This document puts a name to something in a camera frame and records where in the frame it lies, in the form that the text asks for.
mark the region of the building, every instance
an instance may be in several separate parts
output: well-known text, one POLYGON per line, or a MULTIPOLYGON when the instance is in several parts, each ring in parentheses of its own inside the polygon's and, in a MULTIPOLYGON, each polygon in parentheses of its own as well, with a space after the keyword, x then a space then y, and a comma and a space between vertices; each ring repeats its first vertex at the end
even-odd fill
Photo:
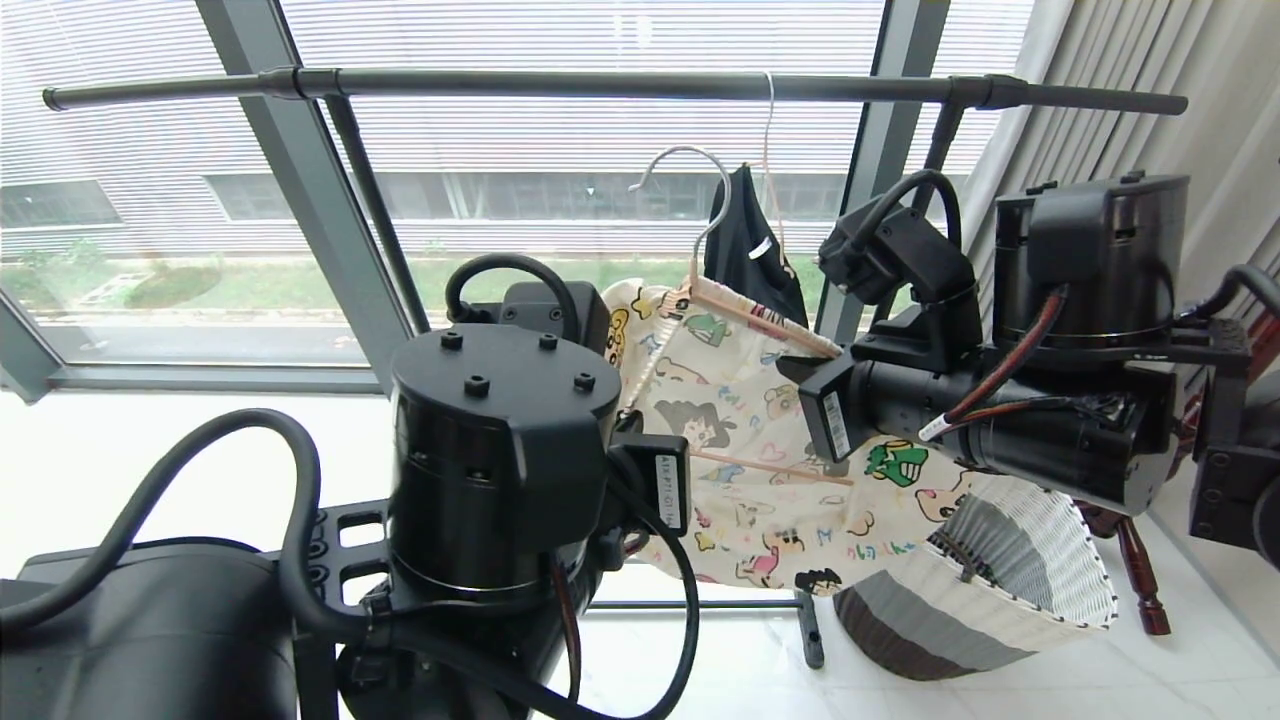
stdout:
MULTIPOLYGON (((285 0, 319 67, 763 70, 867 74, 879 1, 285 0)), ((934 74, 1010 72, 1032 0, 955 0, 934 74)), ((119 258, 273 256, 307 246, 234 100, 52 113, 47 86, 221 74, 189 0, 3 0, 3 258, 92 242, 119 258)), ((717 176, 691 143, 759 163, 765 102, 357 99, 374 167, 413 254, 680 254, 717 176)), ((838 211, 859 104, 773 108, 768 158, 788 247, 838 211)), ((908 167, 923 160, 927 109, 908 167)), ((963 178, 995 127, 972 113, 946 170, 963 178)), ((764 178, 758 172, 756 186, 764 178)))

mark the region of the patterned cloth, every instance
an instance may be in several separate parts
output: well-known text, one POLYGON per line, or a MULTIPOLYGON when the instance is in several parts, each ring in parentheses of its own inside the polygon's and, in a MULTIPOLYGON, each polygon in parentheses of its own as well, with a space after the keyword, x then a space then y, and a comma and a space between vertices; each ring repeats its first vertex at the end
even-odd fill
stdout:
MULTIPOLYGON (((696 297, 622 281, 605 356, 622 374, 622 406, 645 430, 689 439, 694 524, 684 538, 700 580, 832 594, 923 544, 968 491, 948 457, 876 437, 845 462, 813 452, 782 355, 840 348, 707 279, 696 297)), ((637 553, 678 575, 660 542, 637 553)))

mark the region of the hanger bar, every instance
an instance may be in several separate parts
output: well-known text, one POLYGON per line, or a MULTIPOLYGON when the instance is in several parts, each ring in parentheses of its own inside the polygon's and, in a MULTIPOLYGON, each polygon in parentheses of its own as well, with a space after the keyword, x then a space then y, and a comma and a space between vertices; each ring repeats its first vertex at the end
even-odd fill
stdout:
MULTIPOLYGON (((941 102, 959 108, 1019 105, 1179 115, 1176 95, 1032 85, 1009 76, 891 78, 774 74, 774 99, 810 102, 941 102)), ((768 100, 760 73, 613 73, 343 69, 285 67, 256 76, 211 76, 142 82, 49 87, 45 105, 69 110, 93 105, 206 97, 498 96, 675 100, 768 100)))

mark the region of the laundry basket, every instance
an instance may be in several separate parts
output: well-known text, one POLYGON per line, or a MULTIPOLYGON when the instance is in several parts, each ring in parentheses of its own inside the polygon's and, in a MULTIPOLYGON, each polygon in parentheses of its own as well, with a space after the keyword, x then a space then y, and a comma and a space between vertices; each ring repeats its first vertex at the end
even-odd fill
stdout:
POLYGON ((928 543, 835 602, 858 647, 913 680, 993 670, 1105 632, 1117 616, 1075 503, 993 475, 974 482, 928 543))

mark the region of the green lawn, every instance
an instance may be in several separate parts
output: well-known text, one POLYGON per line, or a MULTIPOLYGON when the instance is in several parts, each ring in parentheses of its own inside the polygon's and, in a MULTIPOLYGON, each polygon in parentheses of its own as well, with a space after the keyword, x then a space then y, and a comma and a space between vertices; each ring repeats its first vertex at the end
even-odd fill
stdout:
MULTIPOLYGON (((444 283, 466 261, 460 259, 411 260, 419 292, 429 310, 443 310, 444 283)), ((675 286, 684 279, 687 261, 640 258, 549 259, 545 263, 564 279, 588 281, 599 288, 626 279, 644 278, 649 283, 675 286)), ((119 293, 97 305, 119 307, 187 307, 224 310, 337 309, 319 265, 310 260, 220 261, 195 265, 125 265, 111 260, 74 263, 51 260, 40 265, 5 265, 0 283, 32 310, 69 309, 90 291, 120 273, 152 272, 155 275, 132 293, 119 293)), ((812 263, 796 263, 804 287, 805 307, 818 310, 822 274, 812 263)), ((513 282, 531 279, 517 270, 490 270, 472 278, 466 300, 500 300, 513 282)), ((905 293, 900 304, 905 300, 905 293)))

